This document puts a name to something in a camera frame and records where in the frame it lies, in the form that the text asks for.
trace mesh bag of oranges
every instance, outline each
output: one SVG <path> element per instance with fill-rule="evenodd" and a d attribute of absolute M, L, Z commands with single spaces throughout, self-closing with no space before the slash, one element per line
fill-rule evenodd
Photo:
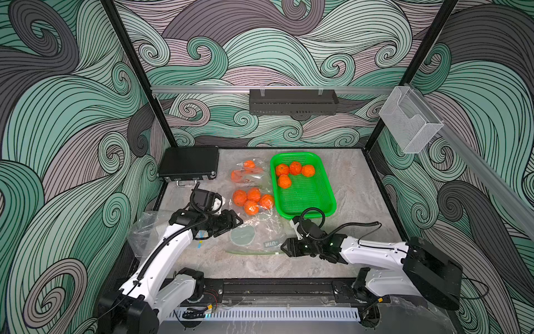
<path fill-rule="evenodd" d="M 268 166 L 259 159 L 240 162 L 237 166 L 240 168 L 233 170 L 230 177 L 234 187 L 229 204 L 243 219 L 243 225 L 230 231 L 231 242 L 226 250 L 276 252 L 286 234 L 274 206 Z"/>

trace wave pattern wallpaper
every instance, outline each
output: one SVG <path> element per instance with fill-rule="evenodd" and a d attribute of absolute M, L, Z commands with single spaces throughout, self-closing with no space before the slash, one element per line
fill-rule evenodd
<path fill-rule="evenodd" d="M 115 1 L 152 85 L 377 87 L 400 81 L 441 2 Z M 293 119 L 250 115 L 247 95 L 159 95 L 184 146 L 363 147 L 386 98 Z"/>
<path fill-rule="evenodd" d="M 95 332 L 165 145 L 99 0 L 0 1 L 0 327 Z"/>
<path fill-rule="evenodd" d="M 534 3 L 495 1 L 451 15 L 413 84 L 450 127 L 534 208 Z M 386 129 L 371 154 L 410 236 L 490 287 L 462 300 L 466 333 L 534 331 L 534 242 L 436 136 L 402 154 Z M 485 287 L 462 282 L 462 295 Z"/>

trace white mesh holder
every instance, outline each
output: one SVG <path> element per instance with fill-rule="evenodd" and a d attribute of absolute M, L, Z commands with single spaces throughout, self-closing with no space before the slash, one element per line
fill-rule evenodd
<path fill-rule="evenodd" d="M 380 117 L 403 153 L 419 153 L 443 126 L 414 89 L 397 86 L 380 109 Z"/>

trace black frame post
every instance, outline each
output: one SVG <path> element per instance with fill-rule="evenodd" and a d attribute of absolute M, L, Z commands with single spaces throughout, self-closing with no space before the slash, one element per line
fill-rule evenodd
<path fill-rule="evenodd" d="M 170 129 L 169 123 L 167 123 L 167 120 L 165 119 L 163 109 L 161 108 L 160 103 L 152 95 L 152 90 L 150 89 L 150 80 L 148 80 L 148 77 L 146 76 L 146 73 L 143 70 L 141 61 L 139 60 L 139 57 L 135 52 L 134 45 L 132 44 L 132 41 L 128 36 L 124 23 L 122 22 L 121 17 L 119 16 L 119 12 L 117 11 L 117 7 L 115 7 L 115 3 L 113 2 L 113 0 L 100 0 L 100 2 L 102 3 L 102 6 L 106 11 L 107 17 L 109 18 L 109 21 L 111 22 L 111 25 L 115 30 L 115 34 L 119 38 L 119 42 L 121 42 L 121 45 L 124 48 L 124 52 L 126 53 L 126 56 L 128 57 L 130 64 L 132 65 L 133 72 L 135 73 L 143 91 L 145 92 L 146 98 L 148 99 L 148 103 L 150 104 L 150 107 L 152 107 L 152 111 L 154 111 L 154 114 L 156 115 L 156 118 L 158 119 L 161 128 L 163 129 L 165 137 L 169 141 L 171 147 L 178 147 L 176 139 L 174 138 L 174 135 L 172 134 L 172 131 Z"/>
<path fill-rule="evenodd" d="M 399 82 L 399 86 L 403 86 L 404 84 L 410 83 L 413 77 L 415 77 L 415 74 L 417 73 L 421 64 L 423 64 L 423 61 L 427 57 L 427 54 L 434 46 L 434 43 L 439 37 L 441 30 L 445 26 L 445 23 L 447 22 L 457 3 L 458 0 L 445 0 L 443 2 L 441 7 L 439 8 L 438 13 L 436 14 L 436 17 L 434 18 L 434 21 L 432 21 L 432 24 L 430 25 L 430 27 L 428 27 L 427 33 L 423 37 L 421 45 L 417 49 L 415 56 L 413 56 L 412 61 L 406 69 L 406 72 L 404 72 L 404 75 L 401 81 Z M 369 152 L 371 150 L 373 145 L 376 143 L 378 136 L 380 136 L 380 134 L 382 133 L 382 129 L 384 128 L 384 126 L 385 124 L 382 119 L 378 120 L 378 123 L 374 127 L 373 133 L 371 133 L 371 136 L 367 140 L 367 143 L 365 143 L 365 151 Z"/>

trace gray marble surface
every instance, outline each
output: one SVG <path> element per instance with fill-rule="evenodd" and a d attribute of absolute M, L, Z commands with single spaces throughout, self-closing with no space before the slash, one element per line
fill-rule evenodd
<path fill-rule="evenodd" d="M 380 221 L 382 228 L 367 240 L 398 242 L 401 241 L 397 229 L 382 199 L 378 186 L 369 170 L 361 150 L 349 149 L 255 149 L 255 150 L 220 150 L 218 175 L 215 180 L 204 181 L 202 189 L 215 191 L 226 198 L 231 198 L 233 184 L 229 181 L 231 170 L 239 162 L 251 158 L 260 158 L 269 163 L 270 158 L 280 152 L 307 151 L 321 157 L 332 190 L 337 201 L 336 212 L 327 217 L 323 229 L 330 232 L 346 222 Z M 185 206 L 193 184 L 178 187 L 170 183 L 161 203 L 161 210 L 176 211 Z M 288 237 L 294 236 L 286 219 L 280 223 Z M 360 237 L 371 228 L 348 227 L 341 233 Z M 178 271 L 183 267 L 203 271 L 209 278 L 260 278 L 260 277 L 354 277 L 360 266 L 332 264 L 318 257 L 289 258 L 278 255 L 237 255 L 228 253 L 232 248 L 230 234 L 218 238 L 199 241 L 194 240 L 182 253 L 174 266 Z"/>

